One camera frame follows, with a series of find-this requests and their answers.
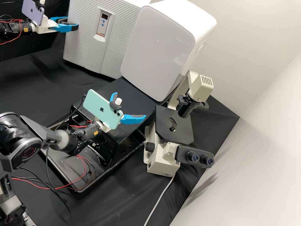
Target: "smartphone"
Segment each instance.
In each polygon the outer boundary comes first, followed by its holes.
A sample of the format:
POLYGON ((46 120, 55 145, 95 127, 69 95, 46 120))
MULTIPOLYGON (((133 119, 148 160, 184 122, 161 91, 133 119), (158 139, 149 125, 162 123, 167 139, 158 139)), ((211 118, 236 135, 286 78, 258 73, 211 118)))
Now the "smartphone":
POLYGON ((38 8, 33 0, 23 1, 22 13, 27 16, 35 25, 40 26, 42 24, 44 8, 38 8))
POLYGON ((117 128, 123 116, 121 110, 111 108, 110 102, 92 89, 88 91, 83 107, 111 129, 117 128))

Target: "white wall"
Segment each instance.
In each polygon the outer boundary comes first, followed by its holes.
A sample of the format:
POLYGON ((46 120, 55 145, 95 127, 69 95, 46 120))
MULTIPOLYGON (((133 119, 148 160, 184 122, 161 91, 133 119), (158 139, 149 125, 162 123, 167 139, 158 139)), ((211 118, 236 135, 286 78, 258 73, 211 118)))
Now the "white wall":
POLYGON ((301 54, 238 121, 171 223, 301 225, 301 54))
POLYGON ((190 1, 218 24, 192 70, 241 115, 300 52, 301 0, 190 1))

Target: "red wire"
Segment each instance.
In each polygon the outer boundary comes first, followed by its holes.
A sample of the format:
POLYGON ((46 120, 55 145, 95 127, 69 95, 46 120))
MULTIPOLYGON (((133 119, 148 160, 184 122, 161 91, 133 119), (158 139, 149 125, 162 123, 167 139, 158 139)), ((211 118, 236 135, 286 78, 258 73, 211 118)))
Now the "red wire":
POLYGON ((25 181, 27 183, 30 183, 31 185, 37 187, 37 188, 40 188, 40 189, 44 189, 44 190, 50 190, 50 188, 44 188, 44 187, 40 187, 40 186, 37 186, 35 185, 34 183, 31 183, 30 181, 27 181, 27 180, 23 180, 23 179, 20 179, 20 178, 12 178, 13 180, 20 180, 20 181, 25 181))
POLYGON ((12 42, 12 41, 16 40, 17 38, 19 38, 19 37, 21 36, 21 33, 22 33, 21 21, 23 21, 23 20, 21 20, 21 19, 15 19, 15 20, 10 21, 10 22, 8 22, 8 21, 1 21, 1 22, 0 22, 0 23, 12 23, 12 22, 16 22, 16 21, 19 21, 19 25, 20 25, 20 34, 19 34, 19 36, 16 37, 16 38, 14 38, 14 39, 12 39, 12 40, 10 40, 10 41, 6 41, 6 42, 4 42, 4 43, 0 43, 0 45, 4 45, 4 44, 6 44, 6 43, 12 42))
MULTIPOLYGON (((86 169, 86 166, 85 166, 85 162, 83 161, 83 159, 86 159, 85 157, 81 156, 81 155, 77 155, 77 157, 82 161, 82 164, 83 164, 83 167, 85 169, 85 172, 83 173, 83 175, 81 175, 80 177, 78 177, 77 179, 75 179, 74 181, 70 182, 69 184, 67 185, 64 185, 64 186, 61 186, 61 187, 56 187, 55 189, 58 190, 58 189, 62 189, 62 188, 65 188, 75 182, 77 182, 79 179, 81 179, 82 177, 84 177, 86 174, 87 174, 87 169, 86 169)), ((24 180, 24 179, 20 179, 20 178, 12 178, 12 180, 20 180, 20 181, 25 181, 27 183, 30 183, 31 185, 37 187, 37 188, 40 188, 40 189, 44 189, 44 190, 50 190, 49 188, 45 188, 45 187, 40 187, 40 186, 37 186, 35 185, 34 183, 30 182, 30 181, 27 181, 27 180, 24 180)), ((78 188, 78 189, 75 189, 75 188, 68 188, 68 189, 72 189, 72 190, 82 190, 84 187, 86 187, 88 184, 90 184, 92 181, 90 181, 89 183, 87 183, 85 186, 81 187, 81 188, 78 188)))
POLYGON ((81 155, 79 155, 81 158, 83 158, 83 159, 85 159, 85 160, 87 160, 88 161, 88 163, 90 164, 90 165, 92 165, 91 164, 91 162, 87 159, 87 158, 85 158, 85 157, 83 157, 83 156, 81 156, 81 155))
POLYGON ((74 125, 70 125, 71 127, 75 127, 75 128, 86 128, 88 126, 74 126, 74 125))
POLYGON ((70 126, 71 126, 71 127, 75 127, 75 128, 86 128, 86 127, 88 127, 88 126, 74 126, 74 125, 70 125, 70 126))

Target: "ribbed white panel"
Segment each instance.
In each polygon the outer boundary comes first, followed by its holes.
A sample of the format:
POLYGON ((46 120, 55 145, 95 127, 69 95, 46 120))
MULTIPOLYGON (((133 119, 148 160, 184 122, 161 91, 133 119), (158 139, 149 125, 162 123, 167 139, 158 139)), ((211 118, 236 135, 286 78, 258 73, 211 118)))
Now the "ribbed white panel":
POLYGON ((66 34, 64 59, 85 66, 97 6, 115 14, 100 73, 119 78, 120 67, 140 11, 140 7, 123 0, 70 0, 68 21, 78 23, 79 29, 66 34))

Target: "black fabric backdrop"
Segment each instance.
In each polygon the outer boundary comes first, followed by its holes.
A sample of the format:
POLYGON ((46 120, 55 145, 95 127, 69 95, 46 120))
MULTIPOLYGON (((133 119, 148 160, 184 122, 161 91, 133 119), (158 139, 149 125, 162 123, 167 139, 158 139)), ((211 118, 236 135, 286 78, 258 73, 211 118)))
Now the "black fabric backdrop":
MULTIPOLYGON (((72 103, 89 89, 100 89, 111 79, 91 73, 62 59, 62 49, 48 49, 0 62, 0 112, 14 111, 49 126, 65 116, 72 103)), ((210 110, 191 113, 195 141, 192 146, 216 153, 238 116, 209 97, 210 110)), ((45 162, 39 155, 27 162, 46 180, 45 162)), ((169 225, 205 170, 182 164, 148 225, 169 225)), ((31 176, 21 169, 16 176, 31 176)), ((54 184, 62 185, 50 170, 54 184)), ((149 174, 143 149, 137 150, 112 176, 85 198, 75 200, 65 189, 72 219, 65 223, 62 203, 51 192, 14 181, 19 198, 37 225, 143 225, 170 178, 149 174)))

